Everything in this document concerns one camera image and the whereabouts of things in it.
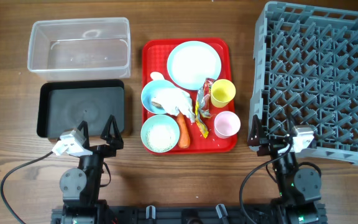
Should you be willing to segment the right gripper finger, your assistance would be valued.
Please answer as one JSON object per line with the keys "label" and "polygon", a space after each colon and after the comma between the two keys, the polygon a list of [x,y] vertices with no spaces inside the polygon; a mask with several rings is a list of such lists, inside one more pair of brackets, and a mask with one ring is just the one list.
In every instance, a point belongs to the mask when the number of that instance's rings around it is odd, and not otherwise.
{"label": "right gripper finger", "polygon": [[287,136],[293,137],[294,136],[293,127],[295,126],[295,119],[291,113],[287,113],[286,118],[287,118]]}
{"label": "right gripper finger", "polygon": [[262,123],[259,117],[255,114],[252,118],[251,130],[249,131],[248,140],[260,140],[265,137]]}

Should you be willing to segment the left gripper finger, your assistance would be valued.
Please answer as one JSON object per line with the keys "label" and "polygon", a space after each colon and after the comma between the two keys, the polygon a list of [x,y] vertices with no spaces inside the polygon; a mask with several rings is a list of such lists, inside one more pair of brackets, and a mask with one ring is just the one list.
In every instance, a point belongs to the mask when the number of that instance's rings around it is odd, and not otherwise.
{"label": "left gripper finger", "polygon": [[88,123],[86,121],[82,121],[78,127],[77,130],[79,130],[83,136],[85,137],[85,141],[82,144],[82,146],[84,148],[89,148],[90,147],[90,140],[89,140],[89,134],[88,134]]}
{"label": "left gripper finger", "polygon": [[118,129],[116,119],[111,114],[102,130],[100,138],[105,140],[108,144],[122,144],[121,132]]}

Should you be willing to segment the pink plastic cup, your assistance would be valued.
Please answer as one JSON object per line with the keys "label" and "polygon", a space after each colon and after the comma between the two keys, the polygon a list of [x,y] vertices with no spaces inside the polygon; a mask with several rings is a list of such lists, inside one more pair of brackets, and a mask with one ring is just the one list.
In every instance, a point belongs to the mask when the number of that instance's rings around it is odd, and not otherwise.
{"label": "pink plastic cup", "polygon": [[231,111],[220,112],[214,119],[214,132],[221,139],[237,134],[240,127],[239,117]]}

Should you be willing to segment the yellow plastic cup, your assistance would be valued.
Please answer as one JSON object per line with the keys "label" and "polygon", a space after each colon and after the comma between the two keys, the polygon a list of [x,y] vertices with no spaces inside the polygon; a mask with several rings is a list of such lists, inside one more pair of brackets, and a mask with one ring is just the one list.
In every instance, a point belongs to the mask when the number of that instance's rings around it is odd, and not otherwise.
{"label": "yellow plastic cup", "polygon": [[211,87],[211,102],[217,108],[225,107],[235,95],[236,88],[230,80],[216,80]]}

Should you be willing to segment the green bowl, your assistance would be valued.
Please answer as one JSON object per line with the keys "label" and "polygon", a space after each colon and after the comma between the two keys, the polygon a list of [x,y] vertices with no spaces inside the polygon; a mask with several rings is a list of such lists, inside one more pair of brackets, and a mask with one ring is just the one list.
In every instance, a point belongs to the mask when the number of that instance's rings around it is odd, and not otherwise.
{"label": "green bowl", "polygon": [[180,129],[173,118],[158,114],[145,121],[140,136],[146,149],[161,154],[172,150],[177,145]]}

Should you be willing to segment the white rice pile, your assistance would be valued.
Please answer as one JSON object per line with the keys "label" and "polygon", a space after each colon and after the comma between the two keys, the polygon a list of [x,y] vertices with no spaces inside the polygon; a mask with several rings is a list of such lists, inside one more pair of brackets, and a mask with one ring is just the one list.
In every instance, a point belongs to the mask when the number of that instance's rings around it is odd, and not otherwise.
{"label": "white rice pile", "polygon": [[153,152],[166,152],[176,144],[176,135],[171,126],[155,125],[146,132],[146,143]]}

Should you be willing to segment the light blue bowl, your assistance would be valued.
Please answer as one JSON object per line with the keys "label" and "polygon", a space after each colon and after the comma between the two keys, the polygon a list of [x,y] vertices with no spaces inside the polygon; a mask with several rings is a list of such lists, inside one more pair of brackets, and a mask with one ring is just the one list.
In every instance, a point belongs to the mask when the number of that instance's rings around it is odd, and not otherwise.
{"label": "light blue bowl", "polygon": [[157,96],[160,90],[173,88],[174,84],[168,80],[153,80],[144,86],[141,93],[141,101],[143,107],[153,114],[165,114],[165,110],[158,108],[152,104],[152,98]]}

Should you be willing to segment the red yellow snack wrapper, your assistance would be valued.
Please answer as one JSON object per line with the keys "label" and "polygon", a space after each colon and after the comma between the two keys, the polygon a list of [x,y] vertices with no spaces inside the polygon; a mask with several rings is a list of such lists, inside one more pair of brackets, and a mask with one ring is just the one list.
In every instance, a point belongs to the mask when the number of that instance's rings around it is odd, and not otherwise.
{"label": "red yellow snack wrapper", "polygon": [[195,123],[197,124],[202,137],[205,139],[208,137],[209,131],[202,118],[211,118],[211,113],[209,112],[209,100],[211,98],[211,87],[214,82],[215,79],[206,78],[201,88],[197,91],[196,95]]}

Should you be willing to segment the orange carrot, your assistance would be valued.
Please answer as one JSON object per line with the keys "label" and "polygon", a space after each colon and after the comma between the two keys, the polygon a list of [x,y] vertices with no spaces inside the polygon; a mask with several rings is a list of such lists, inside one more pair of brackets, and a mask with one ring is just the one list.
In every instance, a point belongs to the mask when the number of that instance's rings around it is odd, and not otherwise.
{"label": "orange carrot", "polygon": [[188,129],[186,127],[186,121],[185,121],[185,117],[182,113],[179,113],[177,116],[177,124],[178,127],[180,129],[180,137],[178,140],[178,146],[180,148],[188,148],[190,146],[190,136],[188,133]]}

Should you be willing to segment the white napkin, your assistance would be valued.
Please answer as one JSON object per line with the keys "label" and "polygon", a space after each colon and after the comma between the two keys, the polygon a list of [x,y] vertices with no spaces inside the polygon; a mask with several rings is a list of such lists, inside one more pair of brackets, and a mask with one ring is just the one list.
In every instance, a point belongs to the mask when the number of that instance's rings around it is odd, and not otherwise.
{"label": "white napkin", "polygon": [[152,101],[162,105],[166,113],[178,116],[182,113],[191,123],[195,122],[195,113],[193,112],[193,103],[190,94],[184,90],[173,87],[160,90]]}

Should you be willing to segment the brown food ball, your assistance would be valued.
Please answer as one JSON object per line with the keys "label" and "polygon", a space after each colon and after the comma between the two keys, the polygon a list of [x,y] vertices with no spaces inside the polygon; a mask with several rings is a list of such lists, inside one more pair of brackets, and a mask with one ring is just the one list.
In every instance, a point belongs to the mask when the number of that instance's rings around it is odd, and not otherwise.
{"label": "brown food ball", "polygon": [[157,102],[152,101],[152,105],[158,109],[163,109],[162,105]]}

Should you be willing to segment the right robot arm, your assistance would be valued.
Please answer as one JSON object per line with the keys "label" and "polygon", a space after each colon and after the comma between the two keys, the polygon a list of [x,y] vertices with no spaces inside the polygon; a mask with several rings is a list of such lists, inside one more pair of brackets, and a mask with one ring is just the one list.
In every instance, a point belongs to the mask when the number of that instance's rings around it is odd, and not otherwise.
{"label": "right robot arm", "polygon": [[325,205],[321,200],[321,169],[311,162],[297,162],[295,154],[306,149],[314,139],[311,126],[287,120],[288,132],[284,137],[268,139],[262,122],[253,116],[248,138],[250,147],[256,146],[258,156],[270,156],[270,160],[252,170],[241,185],[244,189],[249,178],[262,167],[272,165],[275,182],[280,193],[267,205],[270,223],[327,223]]}

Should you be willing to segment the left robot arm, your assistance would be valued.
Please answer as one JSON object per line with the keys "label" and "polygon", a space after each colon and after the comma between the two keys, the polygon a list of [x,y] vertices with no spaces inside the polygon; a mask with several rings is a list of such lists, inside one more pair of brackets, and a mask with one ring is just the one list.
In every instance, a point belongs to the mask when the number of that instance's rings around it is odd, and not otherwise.
{"label": "left robot arm", "polygon": [[90,146],[88,123],[82,121],[77,128],[62,133],[53,147],[52,152],[56,155],[60,156],[65,152],[79,158],[79,164],[77,168],[67,170],[60,178],[63,208],[52,212],[52,223],[118,222],[107,201],[99,199],[100,188],[107,186],[101,183],[101,176],[104,171],[110,174],[104,159],[115,157],[117,150],[124,147],[113,115],[109,116],[100,138],[106,143]]}

